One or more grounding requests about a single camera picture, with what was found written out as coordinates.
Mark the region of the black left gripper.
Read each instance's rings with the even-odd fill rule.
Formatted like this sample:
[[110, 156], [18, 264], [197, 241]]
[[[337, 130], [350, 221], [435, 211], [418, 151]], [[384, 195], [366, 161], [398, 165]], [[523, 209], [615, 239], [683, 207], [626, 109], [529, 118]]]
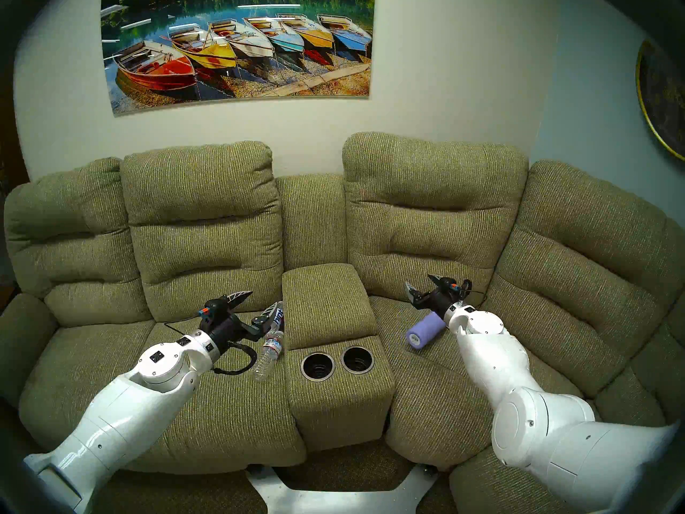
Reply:
[[258, 332], [277, 331], [277, 303], [269, 306], [246, 325], [233, 313], [233, 309], [252, 295], [252, 290], [243, 290], [208, 300], [198, 312], [201, 317], [199, 329], [213, 341], [219, 354], [225, 353], [230, 343], [243, 339], [258, 341]]

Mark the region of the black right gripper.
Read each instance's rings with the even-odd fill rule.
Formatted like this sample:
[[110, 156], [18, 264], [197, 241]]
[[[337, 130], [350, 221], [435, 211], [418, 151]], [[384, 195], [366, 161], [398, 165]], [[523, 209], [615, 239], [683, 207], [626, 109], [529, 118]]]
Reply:
[[427, 274], [427, 277], [436, 287], [426, 293], [421, 293], [408, 282], [405, 283], [408, 300], [416, 310], [430, 310], [444, 319], [446, 314], [451, 315], [457, 308], [465, 305], [465, 300], [472, 291], [470, 280], [464, 280], [463, 283], [458, 284], [454, 278], [450, 277], [434, 274]]

